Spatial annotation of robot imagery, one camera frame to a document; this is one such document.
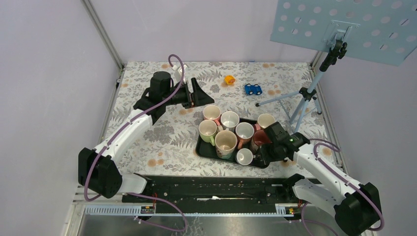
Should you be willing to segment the salmon pink ceramic mug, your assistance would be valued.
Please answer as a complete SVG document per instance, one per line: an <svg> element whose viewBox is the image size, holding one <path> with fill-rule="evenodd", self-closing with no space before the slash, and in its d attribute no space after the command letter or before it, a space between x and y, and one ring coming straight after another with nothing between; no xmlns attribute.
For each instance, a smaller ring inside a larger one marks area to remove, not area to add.
<svg viewBox="0 0 417 236"><path fill-rule="evenodd" d="M221 110L218 106L208 105L203 109L204 120L212 120L217 126L221 125Z"/></svg>

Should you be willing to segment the yellow ceramic mug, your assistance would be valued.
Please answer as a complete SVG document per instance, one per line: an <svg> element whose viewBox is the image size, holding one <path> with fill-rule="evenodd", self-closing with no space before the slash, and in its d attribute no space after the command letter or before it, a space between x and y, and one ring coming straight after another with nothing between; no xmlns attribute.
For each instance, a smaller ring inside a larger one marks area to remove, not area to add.
<svg viewBox="0 0 417 236"><path fill-rule="evenodd" d="M257 118L257 122L254 125L254 129L255 131L263 130L275 122L276 120L271 114L261 114Z"/></svg>

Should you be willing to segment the green ceramic mug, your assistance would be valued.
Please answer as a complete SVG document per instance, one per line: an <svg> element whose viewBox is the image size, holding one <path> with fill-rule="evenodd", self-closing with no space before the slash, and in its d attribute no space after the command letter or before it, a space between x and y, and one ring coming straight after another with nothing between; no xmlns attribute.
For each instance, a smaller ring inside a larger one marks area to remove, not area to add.
<svg viewBox="0 0 417 236"><path fill-rule="evenodd" d="M212 146L215 146L217 124L213 120L206 119L199 124L198 129L202 140Z"/></svg>

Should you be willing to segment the blue white ceramic mug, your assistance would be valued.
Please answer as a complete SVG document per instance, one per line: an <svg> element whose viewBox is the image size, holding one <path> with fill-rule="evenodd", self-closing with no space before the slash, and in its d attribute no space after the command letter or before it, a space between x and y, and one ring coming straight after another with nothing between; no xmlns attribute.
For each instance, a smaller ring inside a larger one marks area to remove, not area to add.
<svg viewBox="0 0 417 236"><path fill-rule="evenodd" d="M239 122L240 118L238 114L233 111L226 111L220 117L220 123L223 130L234 132Z"/></svg>

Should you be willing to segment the brown ceramic mug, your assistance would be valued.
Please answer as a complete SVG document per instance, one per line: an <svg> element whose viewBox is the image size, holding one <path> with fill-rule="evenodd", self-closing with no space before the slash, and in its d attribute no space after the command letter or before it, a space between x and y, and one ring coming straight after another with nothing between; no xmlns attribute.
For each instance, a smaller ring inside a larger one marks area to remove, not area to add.
<svg viewBox="0 0 417 236"><path fill-rule="evenodd" d="M235 133L238 139L237 148L241 149L251 141L255 133L254 126L247 122L241 122L236 126Z"/></svg>

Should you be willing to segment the grey ceramic mug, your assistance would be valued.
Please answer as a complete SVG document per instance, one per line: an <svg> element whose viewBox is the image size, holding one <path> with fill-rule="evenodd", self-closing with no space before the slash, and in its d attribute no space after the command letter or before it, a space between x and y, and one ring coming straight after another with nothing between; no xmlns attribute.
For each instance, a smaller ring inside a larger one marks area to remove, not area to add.
<svg viewBox="0 0 417 236"><path fill-rule="evenodd" d="M255 158L256 156L252 153L250 149L247 148L241 148L237 151L235 155L236 162L243 166L250 165Z"/></svg>

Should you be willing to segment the beige teal ceramic mug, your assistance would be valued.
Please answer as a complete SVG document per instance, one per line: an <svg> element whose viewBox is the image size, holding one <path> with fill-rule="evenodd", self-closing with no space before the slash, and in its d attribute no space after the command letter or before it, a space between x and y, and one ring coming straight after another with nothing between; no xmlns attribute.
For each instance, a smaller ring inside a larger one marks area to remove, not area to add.
<svg viewBox="0 0 417 236"><path fill-rule="evenodd" d="M221 159L229 159L238 144L236 135L228 130L218 132L214 140L216 154Z"/></svg>

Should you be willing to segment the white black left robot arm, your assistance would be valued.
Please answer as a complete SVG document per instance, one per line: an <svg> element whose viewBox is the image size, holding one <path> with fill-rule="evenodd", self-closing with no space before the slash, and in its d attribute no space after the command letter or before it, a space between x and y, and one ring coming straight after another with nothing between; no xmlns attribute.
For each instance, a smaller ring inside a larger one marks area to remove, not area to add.
<svg viewBox="0 0 417 236"><path fill-rule="evenodd" d="M133 192L140 202L151 199L153 190L146 179L137 174L122 175L117 163L132 144L164 115L168 106L181 104L189 109L214 103L196 78L191 78L191 84L193 90L189 91L187 82L174 84L170 73L155 72L150 86L134 104L123 124L95 148L85 147L79 152L78 182L84 187L84 197L88 202L95 199L88 197L88 190L107 199L121 192Z"/></svg>

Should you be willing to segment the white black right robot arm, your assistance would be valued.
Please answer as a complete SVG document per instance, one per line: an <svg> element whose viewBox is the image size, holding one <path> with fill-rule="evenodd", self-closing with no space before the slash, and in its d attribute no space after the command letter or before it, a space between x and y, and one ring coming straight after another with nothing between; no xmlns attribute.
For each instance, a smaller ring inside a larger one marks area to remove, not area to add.
<svg viewBox="0 0 417 236"><path fill-rule="evenodd" d="M340 151L339 147L323 139L316 139L316 144L312 144L312 139L298 132L289 134L278 122L264 131L270 141L260 146L265 161L295 161L322 184L317 186L304 176L294 174L283 182L284 200L293 203L299 199L313 204L333 216L339 228L349 236L384 228L377 187L370 182L362 184L319 156L319 146L336 152Z"/></svg>

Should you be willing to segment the small orange toy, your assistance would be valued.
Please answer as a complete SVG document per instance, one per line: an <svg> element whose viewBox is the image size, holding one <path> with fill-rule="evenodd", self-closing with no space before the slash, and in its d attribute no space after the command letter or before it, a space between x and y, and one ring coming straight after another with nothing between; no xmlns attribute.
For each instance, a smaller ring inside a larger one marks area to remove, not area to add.
<svg viewBox="0 0 417 236"><path fill-rule="evenodd" d="M226 85L232 86L232 85L235 84L236 79L232 75L227 75L227 76L224 77L224 82L225 82Z"/></svg>

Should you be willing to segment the black plastic tray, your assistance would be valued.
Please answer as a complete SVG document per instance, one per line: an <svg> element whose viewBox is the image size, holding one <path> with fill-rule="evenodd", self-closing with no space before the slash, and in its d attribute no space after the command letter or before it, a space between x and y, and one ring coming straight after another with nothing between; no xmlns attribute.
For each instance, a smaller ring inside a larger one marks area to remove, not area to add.
<svg viewBox="0 0 417 236"><path fill-rule="evenodd" d="M253 126L256 124L255 120L244 119L244 118L240 119L240 123L241 122L247 122L247 123L249 123ZM223 128L221 126L217 126L217 133L220 132L220 131L223 131ZM249 149L249 143L244 145L243 148ZM195 151L196 151L197 155L200 156L200 157L209 158L209 159L218 160L218 161L230 162L230 163L234 163L234 164L238 164L235 160L235 155L236 155L238 150L239 149L236 146L232 156L229 159L221 159L216 154L215 146L212 146L211 144L204 142L200 136L198 138L197 145L196 145L196 148L195 148ZM255 158L253 160L253 162L248 166L264 169L264 168L268 167L268 165L269 165L268 163L265 164L265 162L262 158L260 158L260 159Z"/></svg>

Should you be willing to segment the blue toy car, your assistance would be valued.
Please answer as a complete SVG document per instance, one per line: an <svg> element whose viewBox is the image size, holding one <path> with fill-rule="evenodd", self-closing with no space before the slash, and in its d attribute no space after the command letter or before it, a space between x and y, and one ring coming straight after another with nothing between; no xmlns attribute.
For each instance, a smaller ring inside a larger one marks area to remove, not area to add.
<svg viewBox="0 0 417 236"><path fill-rule="evenodd" d="M245 94L247 95L261 95L263 93L258 84L246 84L244 86Z"/></svg>

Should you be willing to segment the light blue tripod stand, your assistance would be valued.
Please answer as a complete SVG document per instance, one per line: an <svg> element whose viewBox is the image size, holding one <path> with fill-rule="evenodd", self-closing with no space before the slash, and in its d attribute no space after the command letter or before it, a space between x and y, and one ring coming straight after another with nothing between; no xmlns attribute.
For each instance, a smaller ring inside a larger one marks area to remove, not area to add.
<svg viewBox="0 0 417 236"><path fill-rule="evenodd" d="M288 94L285 94L285 95L282 95L282 96L279 96L279 97L276 97L267 101L258 102L255 104L255 106L259 107L261 105L265 105L273 101L281 102L280 100L284 98L296 96L299 94L302 95L302 99L300 100L293 114L290 116L290 120L289 120L289 124L294 123L298 113L300 112L300 115L298 116L298 120L294 129L294 133L298 132L299 127L302 123L302 120L304 116L306 115L305 112L306 112L307 106L311 100L313 100L318 114L322 113L322 109L320 107L319 102L317 101L317 97L315 97L317 93L315 87L319 83L324 73L328 70L328 68L331 65L335 65L338 59L342 59L345 56L347 52L347 46L348 46L347 42L344 42L341 39L337 39L334 41L334 44L329 48L327 56L325 57L324 61L319 67L319 72L314 77L314 79L312 80L308 88L301 87L299 91L288 93Z"/></svg>

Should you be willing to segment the light blue perforated board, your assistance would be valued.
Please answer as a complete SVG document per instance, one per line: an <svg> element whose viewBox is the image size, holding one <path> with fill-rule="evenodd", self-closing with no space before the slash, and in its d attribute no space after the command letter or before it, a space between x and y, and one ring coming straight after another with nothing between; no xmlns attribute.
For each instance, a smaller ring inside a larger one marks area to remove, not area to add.
<svg viewBox="0 0 417 236"><path fill-rule="evenodd" d="M417 47L415 0L281 0L270 40L399 66Z"/></svg>

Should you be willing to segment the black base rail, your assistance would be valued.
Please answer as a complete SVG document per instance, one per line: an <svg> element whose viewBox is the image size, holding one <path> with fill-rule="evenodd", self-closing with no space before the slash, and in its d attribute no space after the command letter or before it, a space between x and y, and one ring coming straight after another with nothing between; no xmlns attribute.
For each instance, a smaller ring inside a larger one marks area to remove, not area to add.
<svg viewBox="0 0 417 236"><path fill-rule="evenodd" d="M182 212L274 213L276 204L298 207L285 178L146 176L143 192L175 204Z"/></svg>

